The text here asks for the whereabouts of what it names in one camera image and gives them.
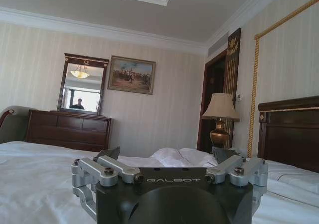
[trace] wall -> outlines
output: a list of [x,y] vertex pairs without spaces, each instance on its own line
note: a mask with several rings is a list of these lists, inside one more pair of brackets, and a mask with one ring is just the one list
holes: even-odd
[[[240,122],[235,124],[235,147],[247,149],[253,65],[254,35],[309,0],[275,0],[242,27],[237,93]],[[319,94],[319,4],[303,11],[260,40],[258,103]],[[258,110],[255,111],[253,154],[258,150]]]
[[114,119],[111,146],[120,146],[121,155],[196,148],[204,68],[198,55],[0,23],[0,110],[9,105],[55,110],[64,52],[156,61],[153,95],[105,87],[102,115]]

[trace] gold emblem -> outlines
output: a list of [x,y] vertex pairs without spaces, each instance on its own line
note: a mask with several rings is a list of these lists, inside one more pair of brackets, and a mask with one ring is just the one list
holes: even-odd
[[238,42],[236,42],[237,36],[235,36],[233,39],[230,40],[228,43],[229,48],[227,49],[227,55],[232,55],[235,51],[238,49]]

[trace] dresser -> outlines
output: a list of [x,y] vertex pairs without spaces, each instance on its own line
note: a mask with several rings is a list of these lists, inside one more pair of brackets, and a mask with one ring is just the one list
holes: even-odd
[[104,116],[30,110],[25,141],[99,152],[108,148],[110,127]]

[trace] rumpled sheet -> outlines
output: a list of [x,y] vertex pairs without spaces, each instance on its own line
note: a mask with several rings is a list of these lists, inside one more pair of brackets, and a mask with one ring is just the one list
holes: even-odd
[[319,173],[274,161],[267,163],[268,178],[319,194]]
[[[10,142],[0,144],[1,224],[94,224],[72,194],[71,163],[94,152]],[[138,167],[215,166],[215,159],[193,149],[161,149],[150,158],[119,156]],[[253,216],[255,224],[318,224],[319,195],[268,179],[268,192]]]

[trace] brass lamp base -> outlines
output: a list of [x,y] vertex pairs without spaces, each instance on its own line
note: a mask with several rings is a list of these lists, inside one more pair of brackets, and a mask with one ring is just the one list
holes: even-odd
[[228,133],[224,130],[225,122],[216,121],[216,129],[210,133],[210,140],[213,146],[223,148],[228,140]]

